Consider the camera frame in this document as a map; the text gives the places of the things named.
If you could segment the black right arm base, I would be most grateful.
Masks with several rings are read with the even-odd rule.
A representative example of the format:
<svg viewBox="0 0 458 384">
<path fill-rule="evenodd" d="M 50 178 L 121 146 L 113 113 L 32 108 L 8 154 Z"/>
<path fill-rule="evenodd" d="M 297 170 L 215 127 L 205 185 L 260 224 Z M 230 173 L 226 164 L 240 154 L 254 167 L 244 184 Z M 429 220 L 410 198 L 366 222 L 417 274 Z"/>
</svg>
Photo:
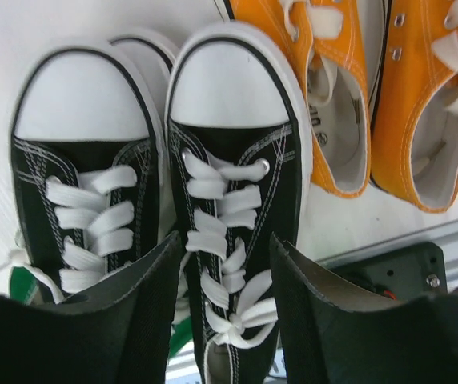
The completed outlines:
<svg viewBox="0 0 458 384">
<path fill-rule="evenodd" d="M 347 281 L 393 300 L 408 301 L 422 294 L 448 292 L 444 252 L 422 242 L 331 270 Z"/>
</svg>

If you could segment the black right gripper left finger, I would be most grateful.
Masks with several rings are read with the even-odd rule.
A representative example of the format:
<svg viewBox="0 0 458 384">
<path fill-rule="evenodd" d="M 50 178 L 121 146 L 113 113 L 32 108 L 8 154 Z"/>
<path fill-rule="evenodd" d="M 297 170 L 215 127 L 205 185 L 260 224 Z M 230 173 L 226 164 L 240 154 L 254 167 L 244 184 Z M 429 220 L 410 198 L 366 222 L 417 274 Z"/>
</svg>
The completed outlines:
<svg viewBox="0 0 458 384">
<path fill-rule="evenodd" d="M 61 304 L 0 296 L 0 383 L 164 382 L 180 258 L 172 232 Z"/>
</svg>

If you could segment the black sneaker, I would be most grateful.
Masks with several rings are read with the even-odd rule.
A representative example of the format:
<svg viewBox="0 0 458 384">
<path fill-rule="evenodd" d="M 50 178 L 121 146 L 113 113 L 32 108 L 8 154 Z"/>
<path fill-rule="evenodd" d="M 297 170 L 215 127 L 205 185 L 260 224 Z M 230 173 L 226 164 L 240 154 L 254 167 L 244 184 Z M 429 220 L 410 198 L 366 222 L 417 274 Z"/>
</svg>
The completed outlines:
<svg viewBox="0 0 458 384">
<path fill-rule="evenodd" d="M 302 90 L 264 32 L 217 22 L 181 48 L 166 120 L 201 379 L 261 383 L 279 339 L 269 243 L 296 243 L 313 165 Z"/>
<path fill-rule="evenodd" d="M 107 42 L 31 66 L 10 122 L 20 229 L 6 267 L 58 304 L 138 261 L 173 222 L 163 142 L 171 74 Z"/>
</svg>

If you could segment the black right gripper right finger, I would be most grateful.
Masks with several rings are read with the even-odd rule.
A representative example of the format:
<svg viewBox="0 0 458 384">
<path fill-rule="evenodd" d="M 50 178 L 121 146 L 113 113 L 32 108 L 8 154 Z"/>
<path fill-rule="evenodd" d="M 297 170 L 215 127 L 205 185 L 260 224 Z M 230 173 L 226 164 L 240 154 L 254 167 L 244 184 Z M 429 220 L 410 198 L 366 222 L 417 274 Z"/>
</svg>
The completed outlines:
<svg viewBox="0 0 458 384">
<path fill-rule="evenodd" d="M 458 291 L 385 298 L 270 240 L 290 383 L 458 383 Z"/>
</svg>

